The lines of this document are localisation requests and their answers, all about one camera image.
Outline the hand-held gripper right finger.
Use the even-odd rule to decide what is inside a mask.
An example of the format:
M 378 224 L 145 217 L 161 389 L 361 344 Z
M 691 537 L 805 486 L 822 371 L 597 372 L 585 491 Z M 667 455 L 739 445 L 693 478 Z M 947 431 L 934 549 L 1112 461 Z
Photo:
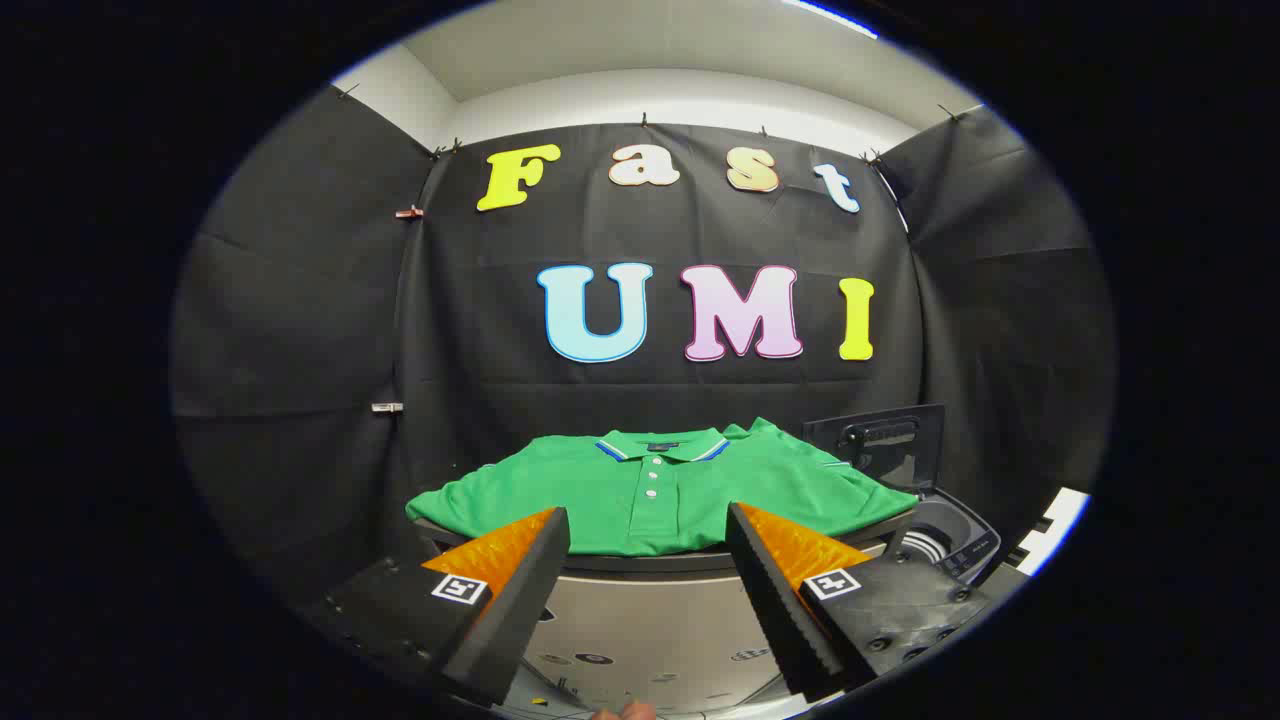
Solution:
M 870 557 L 749 503 L 727 507 L 724 543 L 786 687 L 809 702 L 913 664 L 991 603 L 936 565 Z

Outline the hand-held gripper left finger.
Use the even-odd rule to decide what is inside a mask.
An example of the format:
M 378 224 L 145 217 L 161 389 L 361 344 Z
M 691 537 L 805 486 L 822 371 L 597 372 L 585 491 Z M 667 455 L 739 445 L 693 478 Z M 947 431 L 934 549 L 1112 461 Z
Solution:
M 570 541 L 567 510 L 549 507 L 434 557 L 385 556 L 300 614 L 403 685 L 502 705 Z

